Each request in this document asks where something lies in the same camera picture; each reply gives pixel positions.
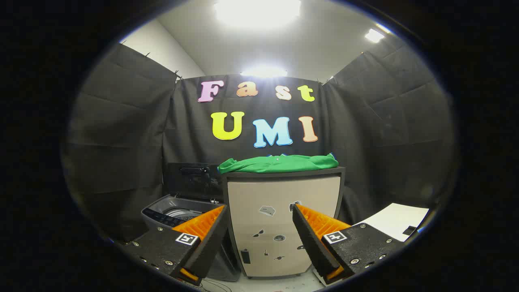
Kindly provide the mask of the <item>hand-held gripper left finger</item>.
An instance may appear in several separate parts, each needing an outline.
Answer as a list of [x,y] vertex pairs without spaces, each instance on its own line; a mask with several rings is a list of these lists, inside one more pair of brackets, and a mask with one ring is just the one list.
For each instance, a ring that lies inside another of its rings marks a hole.
[[149,229],[124,245],[124,254],[164,277],[199,286],[209,273],[229,225],[228,205],[176,227]]

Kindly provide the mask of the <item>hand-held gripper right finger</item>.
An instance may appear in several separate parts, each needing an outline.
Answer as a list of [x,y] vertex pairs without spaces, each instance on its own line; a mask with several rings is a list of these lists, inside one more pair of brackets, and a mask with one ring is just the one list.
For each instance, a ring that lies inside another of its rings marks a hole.
[[405,246],[368,223],[349,225],[301,204],[294,204],[292,221],[326,284],[369,270]]

